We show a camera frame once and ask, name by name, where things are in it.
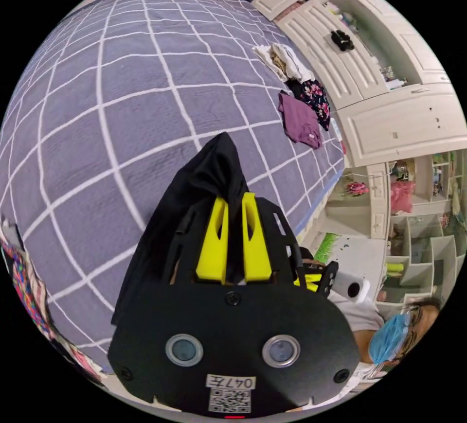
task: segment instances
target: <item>purple cloth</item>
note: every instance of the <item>purple cloth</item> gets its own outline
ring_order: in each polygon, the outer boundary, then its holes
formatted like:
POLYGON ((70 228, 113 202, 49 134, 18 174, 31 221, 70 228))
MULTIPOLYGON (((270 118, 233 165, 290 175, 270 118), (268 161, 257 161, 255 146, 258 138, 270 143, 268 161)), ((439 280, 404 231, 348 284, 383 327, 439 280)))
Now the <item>purple cloth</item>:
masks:
POLYGON ((285 92, 279 93, 279 111, 284 115, 286 135, 293 142, 308 144, 319 149, 321 138, 318 117, 304 102, 298 101, 285 92))

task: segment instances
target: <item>white shirt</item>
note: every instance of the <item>white shirt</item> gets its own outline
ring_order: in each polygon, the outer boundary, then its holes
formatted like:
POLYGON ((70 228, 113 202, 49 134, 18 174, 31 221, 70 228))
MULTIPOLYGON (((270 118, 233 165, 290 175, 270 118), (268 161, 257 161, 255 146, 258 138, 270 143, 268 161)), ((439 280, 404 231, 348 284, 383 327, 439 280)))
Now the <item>white shirt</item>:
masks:
MULTIPOLYGON (((378 314, 376 305, 369 298, 366 298, 362 303, 357 304, 346 299, 345 297, 342 297, 338 293, 331 291, 328 299, 331 300, 342 311, 350 325, 352 332, 377 331, 384 324, 382 317, 378 314)), ((309 410, 310 408, 317 408, 339 401, 353 388, 358 386, 363 377, 369 373, 373 367, 374 365, 368 365, 367 363, 360 362, 353 375, 350 377, 350 379, 347 381, 347 384, 343 387, 338 395, 317 405, 313 405, 313 402, 310 401, 308 405, 302 407, 302 410, 309 410)))

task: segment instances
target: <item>face mask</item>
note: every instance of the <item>face mask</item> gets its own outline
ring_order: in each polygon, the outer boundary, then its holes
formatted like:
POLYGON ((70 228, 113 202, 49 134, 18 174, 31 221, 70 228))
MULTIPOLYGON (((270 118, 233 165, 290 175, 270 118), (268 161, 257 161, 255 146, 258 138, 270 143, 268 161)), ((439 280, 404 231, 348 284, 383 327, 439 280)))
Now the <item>face mask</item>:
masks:
POLYGON ((409 331, 410 314, 395 315, 375 333, 368 353, 375 365, 394 360, 409 331))

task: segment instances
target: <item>screw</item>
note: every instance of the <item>screw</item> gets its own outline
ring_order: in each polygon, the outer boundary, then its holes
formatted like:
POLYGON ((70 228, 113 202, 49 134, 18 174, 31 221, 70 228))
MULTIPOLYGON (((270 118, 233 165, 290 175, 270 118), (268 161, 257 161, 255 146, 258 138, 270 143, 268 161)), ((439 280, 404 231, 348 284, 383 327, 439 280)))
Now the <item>screw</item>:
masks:
POLYGON ((131 381, 133 379, 133 373, 128 368, 122 368, 120 370, 120 376, 125 379, 125 381, 131 381))
POLYGON ((343 383, 348 377, 350 376, 350 371, 347 369, 343 369, 338 371, 334 376, 335 383, 343 383))
POLYGON ((237 306, 237 305, 239 305, 240 302, 242 301, 242 297, 241 297, 238 293, 229 292, 229 293, 225 296, 225 301, 226 301, 227 304, 230 305, 230 306, 237 306))

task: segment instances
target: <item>green object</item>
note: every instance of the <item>green object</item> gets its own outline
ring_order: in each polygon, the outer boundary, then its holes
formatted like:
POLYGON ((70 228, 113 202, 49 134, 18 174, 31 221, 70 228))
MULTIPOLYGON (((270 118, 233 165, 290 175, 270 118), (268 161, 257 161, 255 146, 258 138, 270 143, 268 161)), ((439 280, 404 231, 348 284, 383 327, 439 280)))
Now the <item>green object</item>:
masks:
POLYGON ((324 236, 320 247, 316 251, 315 259, 321 261, 324 264, 327 264, 327 260, 329 259, 329 256, 331 256, 334 244, 340 237, 340 235, 336 235, 335 233, 327 233, 324 236))

